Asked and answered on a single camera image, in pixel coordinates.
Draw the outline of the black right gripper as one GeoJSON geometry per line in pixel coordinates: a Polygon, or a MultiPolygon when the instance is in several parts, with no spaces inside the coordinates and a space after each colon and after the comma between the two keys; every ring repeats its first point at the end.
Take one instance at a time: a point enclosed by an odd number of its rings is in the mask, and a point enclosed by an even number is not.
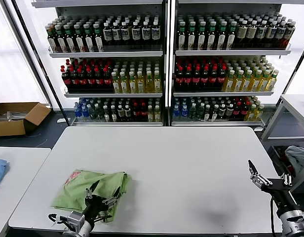
{"type": "Polygon", "coordinates": [[[267,179],[262,176],[251,160],[248,160],[251,181],[265,193],[272,196],[276,206],[277,215],[282,215],[288,211],[300,210],[301,207],[294,200],[290,189],[293,184],[292,176],[283,173],[280,179],[267,179]]]}

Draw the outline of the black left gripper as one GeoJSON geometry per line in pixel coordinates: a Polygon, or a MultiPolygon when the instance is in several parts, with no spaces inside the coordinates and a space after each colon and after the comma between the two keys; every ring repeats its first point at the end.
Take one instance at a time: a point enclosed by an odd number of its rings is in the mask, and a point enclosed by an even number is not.
{"type": "Polygon", "coordinates": [[[98,221],[107,221],[112,215],[109,214],[108,209],[109,206],[114,205],[119,197],[120,197],[120,187],[116,189],[113,196],[104,199],[100,197],[98,194],[95,194],[94,191],[97,188],[100,180],[93,183],[90,188],[86,188],[85,195],[85,205],[86,208],[82,212],[85,216],[85,220],[90,223],[90,225],[94,225],[98,221]]]}

